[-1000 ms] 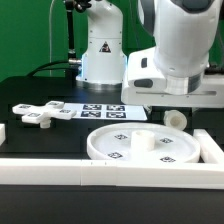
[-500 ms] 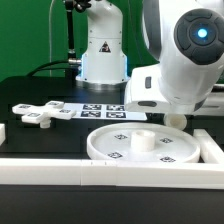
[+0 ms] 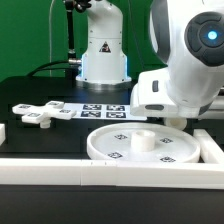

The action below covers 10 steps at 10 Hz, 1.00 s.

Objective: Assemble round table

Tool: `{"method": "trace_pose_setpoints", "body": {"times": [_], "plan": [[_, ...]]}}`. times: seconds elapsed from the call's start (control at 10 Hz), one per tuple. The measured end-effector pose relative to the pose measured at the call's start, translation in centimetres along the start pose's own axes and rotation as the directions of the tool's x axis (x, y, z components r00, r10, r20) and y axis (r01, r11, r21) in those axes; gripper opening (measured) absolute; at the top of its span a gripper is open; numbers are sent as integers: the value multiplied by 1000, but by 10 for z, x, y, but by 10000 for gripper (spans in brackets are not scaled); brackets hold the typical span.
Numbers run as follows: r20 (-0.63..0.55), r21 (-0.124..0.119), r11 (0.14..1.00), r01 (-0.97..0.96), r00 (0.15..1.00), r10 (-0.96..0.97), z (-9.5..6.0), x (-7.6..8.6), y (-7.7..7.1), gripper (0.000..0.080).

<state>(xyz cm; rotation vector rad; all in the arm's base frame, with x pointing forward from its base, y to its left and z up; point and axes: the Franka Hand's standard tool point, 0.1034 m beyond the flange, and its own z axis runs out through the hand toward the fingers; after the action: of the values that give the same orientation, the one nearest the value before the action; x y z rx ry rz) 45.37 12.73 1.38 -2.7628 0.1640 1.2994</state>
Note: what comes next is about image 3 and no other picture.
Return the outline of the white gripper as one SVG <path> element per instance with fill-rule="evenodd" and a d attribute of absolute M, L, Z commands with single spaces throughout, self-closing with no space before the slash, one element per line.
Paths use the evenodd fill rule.
<path fill-rule="evenodd" d="M 172 87 L 184 81 L 181 72 L 169 68 L 142 72 L 133 87 L 130 98 L 130 113 L 146 117 L 187 117 L 187 108 L 176 102 L 180 96 Z"/>

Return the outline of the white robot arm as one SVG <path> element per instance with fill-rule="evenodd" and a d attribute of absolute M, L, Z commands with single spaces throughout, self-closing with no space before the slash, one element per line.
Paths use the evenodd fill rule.
<path fill-rule="evenodd" d="M 131 81 L 122 52 L 122 12 L 90 0 L 88 48 L 77 81 L 101 89 Z M 142 72 L 130 111 L 135 116 L 196 118 L 224 86 L 224 0 L 153 0 L 149 35 L 162 69 Z"/>

